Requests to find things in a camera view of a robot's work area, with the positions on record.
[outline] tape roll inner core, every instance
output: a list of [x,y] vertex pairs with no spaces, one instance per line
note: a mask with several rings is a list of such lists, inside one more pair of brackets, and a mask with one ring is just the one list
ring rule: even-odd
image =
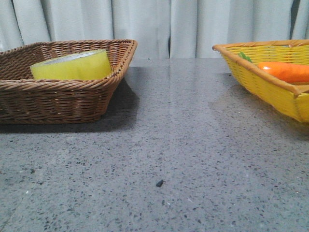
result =
[[94,52],[83,53],[83,54],[76,54],[74,56],[60,57],[58,59],[54,59],[54,60],[50,60],[48,62],[45,62],[45,64],[61,63],[61,62],[65,62],[65,61],[75,60],[75,59],[78,59],[78,58],[88,57],[88,56],[90,56],[92,54],[94,54]]

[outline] curtain fold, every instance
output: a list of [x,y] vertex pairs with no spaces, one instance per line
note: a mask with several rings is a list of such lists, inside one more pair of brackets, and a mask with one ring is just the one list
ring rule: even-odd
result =
[[214,44],[309,38],[308,11],[308,0],[1,0],[0,51],[128,38],[134,58],[219,57]]

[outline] packing tape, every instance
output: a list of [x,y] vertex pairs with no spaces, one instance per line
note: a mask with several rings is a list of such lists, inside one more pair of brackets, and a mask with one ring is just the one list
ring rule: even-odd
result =
[[35,80],[97,80],[112,71],[105,49],[49,59],[31,65],[30,69]]

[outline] brown wicker basket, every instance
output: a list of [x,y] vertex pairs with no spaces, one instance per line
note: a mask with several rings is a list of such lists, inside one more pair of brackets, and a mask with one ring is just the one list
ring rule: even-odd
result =
[[[0,124],[86,123],[100,119],[133,58],[135,40],[41,42],[0,53]],[[100,80],[33,80],[30,65],[106,49],[112,73]]]

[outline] basket rim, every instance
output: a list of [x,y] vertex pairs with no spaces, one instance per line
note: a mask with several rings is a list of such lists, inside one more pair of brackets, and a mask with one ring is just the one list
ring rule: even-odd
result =
[[257,47],[257,46],[266,46],[266,45],[289,46],[289,47],[304,46],[304,45],[309,45],[309,40],[278,40],[278,41],[216,44],[212,47],[212,49],[214,51],[219,51],[222,55],[227,56],[232,62],[237,63],[238,65],[258,75],[262,79],[292,92],[296,97],[302,93],[309,92],[309,85],[292,85],[290,83],[282,81],[274,77],[273,75],[270,75],[267,72],[259,69],[255,64],[227,50],[227,48],[231,48],[231,47]]
[[126,53],[124,54],[124,57],[122,58],[121,62],[119,62],[114,68],[113,71],[110,73],[109,76],[99,79],[99,80],[49,80],[49,79],[42,79],[42,80],[34,80],[34,79],[12,79],[12,80],[0,80],[0,89],[3,90],[6,89],[14,89],[17,88],[19,90],[26,90],[29,91],[31,89],[36,89],[37,87],[45,87],[45,88],[51,88],[51,89],[59,89],[59,88],[96,88],[103,86],[108,86],[109,84],[112,84],[115,82],[114,77],[121,76],[121,73],[125,72],[126,69],[129,66],[129,62],[132,60],[134,51],[137,48],[138,42],[133,39],[110,39],[110,40],[67,40],[67,41],[51,41],[51,42],[36,42],[27,44],[25,46],[13,48],[4,52],[0,52],[0,56],[9,55],[11,53],[19,52],[23,49],[36,47],[36,46],[42,46],[42,45],[65,45],[65,44],[78,44],[78,43],[129,43],[130,46]]

